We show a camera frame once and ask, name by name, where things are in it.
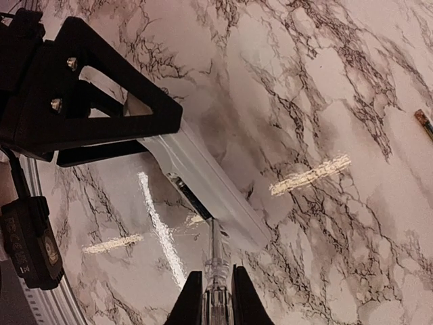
metal bolt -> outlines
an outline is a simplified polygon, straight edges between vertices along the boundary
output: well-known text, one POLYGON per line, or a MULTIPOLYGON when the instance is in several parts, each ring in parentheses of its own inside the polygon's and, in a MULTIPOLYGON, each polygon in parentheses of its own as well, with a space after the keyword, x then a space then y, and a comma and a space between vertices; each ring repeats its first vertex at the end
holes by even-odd
POLYGON ((57 112, 59 113, 60 110, 62 109, 62 99, 61 98, 54 98, 51 101, 51 107, 57 112))
POLYGON ((78 68, 78 60, 76 58, 68 58, 66 63, 72 71, 75 71, 78 68))

black cable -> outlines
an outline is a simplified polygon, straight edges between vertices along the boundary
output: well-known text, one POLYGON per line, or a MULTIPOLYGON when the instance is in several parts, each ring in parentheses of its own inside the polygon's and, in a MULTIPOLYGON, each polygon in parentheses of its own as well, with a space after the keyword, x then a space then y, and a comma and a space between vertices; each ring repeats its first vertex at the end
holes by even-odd
POLYGON ((24 171, 21 168, 20 160, 15 156, 12 150, 1 146, 0 146, 0 150, 4 152, 4 154, 9 159, 12 179, 14 181, 18 198, 28 198, 30 196, 30 190, 28 189, 26 176, 24 175, 24 171))

black bracket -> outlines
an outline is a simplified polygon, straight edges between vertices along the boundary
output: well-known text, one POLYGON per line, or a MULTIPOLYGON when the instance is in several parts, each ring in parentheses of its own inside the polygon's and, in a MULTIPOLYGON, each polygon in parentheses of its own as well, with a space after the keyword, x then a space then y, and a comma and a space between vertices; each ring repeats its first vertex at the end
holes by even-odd
POLYGON ((144 152, 136 141, 179 130, 182 107, 130 65, 80 18, 69 17, 44 41, 40 12, 17 11, 0 23, 0 144, 69 167, 144 152), (152 114, 124 116, 123 104, 87 81, 85 66, 105 74, 152 114), (96 108, 107 118, 89 118, 96 108))

marble surface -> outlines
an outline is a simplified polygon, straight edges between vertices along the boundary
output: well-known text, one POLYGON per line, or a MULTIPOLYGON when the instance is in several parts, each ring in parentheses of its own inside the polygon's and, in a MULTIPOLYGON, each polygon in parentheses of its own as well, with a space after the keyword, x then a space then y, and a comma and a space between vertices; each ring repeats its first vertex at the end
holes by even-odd
MULTIPOLYGON (((433 117, 429 1, 40 9, 48 37, 82 17, 183 105, 271 230, 261 252, 232 254, 276 324, 433 324, 433 143, 413 117, 433 117)), ((206 224, 147 155, 39 168, 88 323, 163 324, 187 273, 202 269, 206 224)))

